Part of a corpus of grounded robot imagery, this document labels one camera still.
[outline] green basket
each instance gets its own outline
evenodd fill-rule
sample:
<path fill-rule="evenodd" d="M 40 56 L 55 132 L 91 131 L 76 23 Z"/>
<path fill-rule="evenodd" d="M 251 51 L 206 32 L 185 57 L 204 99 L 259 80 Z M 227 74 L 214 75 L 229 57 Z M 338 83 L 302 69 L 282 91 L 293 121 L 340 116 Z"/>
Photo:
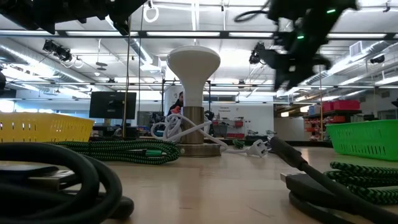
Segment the green basket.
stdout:
<path fill-rule="evenodd" d="M 331 124 L 327 131 L 338 153 L 398 161 L 398 120 Z"/>

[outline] plastic basket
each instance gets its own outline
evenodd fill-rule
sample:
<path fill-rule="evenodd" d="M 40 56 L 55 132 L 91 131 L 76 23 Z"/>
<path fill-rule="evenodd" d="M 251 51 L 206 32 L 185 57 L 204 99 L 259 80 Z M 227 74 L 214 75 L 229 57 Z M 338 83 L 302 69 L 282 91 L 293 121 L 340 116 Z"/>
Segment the plastic basket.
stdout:
<path fill-rule="evenodd" d="M 331 124 L 327 130 L 338 153 L 398 161 L 397 120 Z"/>
<path fill-rule="evenodd" d="M 0 142 L 87 142 L 93 125 L 61 114 L 0 113 Z"/>

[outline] wooden table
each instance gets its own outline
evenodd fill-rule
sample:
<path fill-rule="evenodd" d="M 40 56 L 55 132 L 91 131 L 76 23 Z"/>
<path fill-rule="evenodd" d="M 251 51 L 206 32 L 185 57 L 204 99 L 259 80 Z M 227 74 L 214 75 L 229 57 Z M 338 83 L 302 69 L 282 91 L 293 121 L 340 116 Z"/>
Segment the wooden table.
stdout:
<path fill-rule="evenodd" d="M 329 148 L 303 148 L 303 157 L 320 171 L 329 162 L 398 167 L 395 162 L 335 154 Z M 262 159 L 223 153 L 222 157 L 179 158 L 162 166 L 109 163 L 124 195 L 136 209 L 126 222 L 134 224 L 318 223 L 289 203 L 281 172 L 294 172 L 276 155 Z M 398 206 L 388 207 L 398 213 Z M 343 214 L 355 223 L 371 223 Z"/>

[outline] yellow basket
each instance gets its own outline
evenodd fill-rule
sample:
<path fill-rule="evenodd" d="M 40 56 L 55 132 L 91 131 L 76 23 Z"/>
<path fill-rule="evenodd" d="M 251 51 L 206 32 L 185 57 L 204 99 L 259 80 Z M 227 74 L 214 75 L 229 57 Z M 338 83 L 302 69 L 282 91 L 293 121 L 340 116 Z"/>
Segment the yellow basket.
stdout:
<path fill-rule="evenodd" d="M 0 142 L 87 142 L 93 125 L 61 114 L 0 113 Z"/>

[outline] black monitor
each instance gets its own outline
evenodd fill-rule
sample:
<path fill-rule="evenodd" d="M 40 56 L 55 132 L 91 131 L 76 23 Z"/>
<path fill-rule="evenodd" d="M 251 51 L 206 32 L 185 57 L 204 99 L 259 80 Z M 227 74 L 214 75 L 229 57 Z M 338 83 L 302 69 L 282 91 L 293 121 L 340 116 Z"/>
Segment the black monitor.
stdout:
<path fill-rule="evenodd" d="M 97 91 L 91 94 L 90 118 L 123 119 L 124 94 Z M 136 118 L 137 93 L 127 93 L 126 119 Z"/>

